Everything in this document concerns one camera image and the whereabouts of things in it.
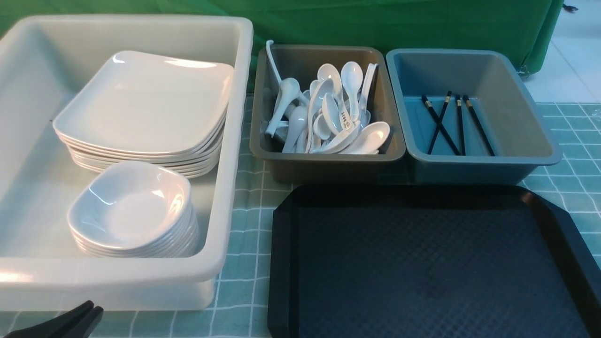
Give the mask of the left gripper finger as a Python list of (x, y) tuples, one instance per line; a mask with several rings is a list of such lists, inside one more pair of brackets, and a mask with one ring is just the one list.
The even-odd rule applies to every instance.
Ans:
[(104, 309), (96, 306), (73, 323), (63, 325), (52, 338), (88, 338), (102, 320)]
[(89, 310), (94, 308), (94, 302), (86, 301), (58, 317), (39, 323), (32, 327), (9, 332), (6, 338), (51, 338), (63, 325), (73, 323)]

